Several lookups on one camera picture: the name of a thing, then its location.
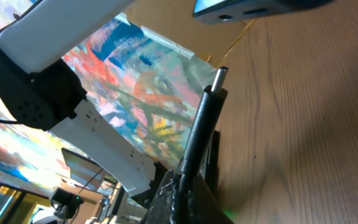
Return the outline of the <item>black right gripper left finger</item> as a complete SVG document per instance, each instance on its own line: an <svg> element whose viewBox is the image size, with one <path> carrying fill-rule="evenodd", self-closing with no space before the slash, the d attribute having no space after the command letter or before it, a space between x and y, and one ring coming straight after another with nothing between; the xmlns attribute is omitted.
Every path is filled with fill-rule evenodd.
<svg viewBox="0 0 358 224"><path fill-rule="evenodd" d="M181 173L169 170L140 224L179 224L182 221L179 184Z"/></svg>

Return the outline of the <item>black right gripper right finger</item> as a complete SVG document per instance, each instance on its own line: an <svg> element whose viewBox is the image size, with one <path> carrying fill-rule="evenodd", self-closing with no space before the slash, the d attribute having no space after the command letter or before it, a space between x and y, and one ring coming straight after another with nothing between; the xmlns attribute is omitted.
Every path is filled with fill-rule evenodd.
<svg viewBox="0 0 358 224"><path fill-rule="evenodd" d="M216 199L219 179L220 132L214 131L203 156L200 174L195 179L196 207L205 224L231 224L232 220L223 212Z"/></svg>

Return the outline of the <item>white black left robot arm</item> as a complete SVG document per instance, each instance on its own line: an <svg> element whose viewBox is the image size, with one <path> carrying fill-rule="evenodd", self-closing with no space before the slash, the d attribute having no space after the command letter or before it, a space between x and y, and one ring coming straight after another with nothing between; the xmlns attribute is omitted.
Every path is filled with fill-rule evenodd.
<svg viewBox="0 0 358 224"><path fill-rule="evenodd" d="M50 131L81 149L133 197L158 186L155 162L138 152L99 113L63 57L116 17L129 1L14 1L0 7L0 99L12 122Z"/></svg>

